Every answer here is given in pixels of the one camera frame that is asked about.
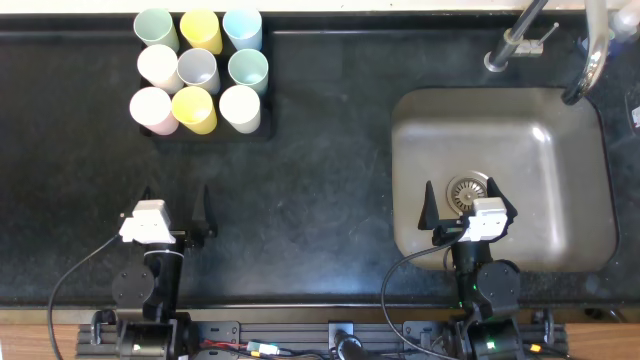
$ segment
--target faucet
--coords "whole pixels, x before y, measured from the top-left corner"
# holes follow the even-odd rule
[[[529,29],[533,19],[542,11],[548,0],[533,0],[520,15],[511,29],[505,31],[496,49],[487,53],[484,64],[490,71],[500,72],[507,68],[512,56],[539,56],[542,54],[543,42],[558,27],[547,32],[540,40],[524,40],[524,33]],[[595,85],[607,60],[609,47],[609,19],[605,0],[585,0],[587,27],[589,29],[589,49],[587,63],[578,77],[562,93],[562,101],[567,105],[577,103]]]

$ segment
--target faucet base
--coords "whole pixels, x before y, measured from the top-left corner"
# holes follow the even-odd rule
[[[502,66],[495,66],[489,62],[489,57],[491,57],[491,51],[484,56],[484,66],[491,72],[503,72],[507,68],[507,65],[509,65],[509,62],[507,61]]]

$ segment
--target pink cup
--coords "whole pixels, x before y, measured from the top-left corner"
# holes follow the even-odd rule
[[[171,113],[171,99],[162,89],[146,87],[131,98],[129,112],[140,125],[158,135],[169,135],[180,123]]]

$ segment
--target stainless steel sink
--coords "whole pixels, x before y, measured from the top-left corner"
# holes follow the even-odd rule
[[[486,176],[518,209],[496,259],[522,270],[592,271],[617,244],[598,114],[566,106],[561,89],[425,89],[393,112],[395,241],[411,254],[431,247],[417,228],[427,180],[442,218],[482,197]],[[414,264],[442,269],[442,253]]]

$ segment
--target white cup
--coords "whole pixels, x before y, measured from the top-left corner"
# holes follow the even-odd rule
[[[165,9],[147,9],[136,16],[133,31],[147,46],[161,44],[174,52],[180,48],[171,14]]]
[[[178,76],[189,86],[197,86],[211,94],[220,91],[220,73],[216,58],[205,49],[189,49],[178,59]]]
[[[262,49],[262,16],[258,10],[231,10],[224,15],[222,27],[237,50]]]
[[[138,90],[129,103],[131,117],[158,135],[169,135],[180,123],[171,113],[171,99],[162,89],[146,87]]]
[[[229,75],[236,84],[246,85],[262,96],[269,85],[269,62],[258,50],[240,50],[229,59]]]
[[[175,94],[184,86],[177,69],[178,56],[166,45],[151,45],[138,56],[140,75],[169,94]]]
[[[227,89],[220,97],[219,107],[222,117],[243,134],[250,134],[260,126],[260,98],[248,86]]]

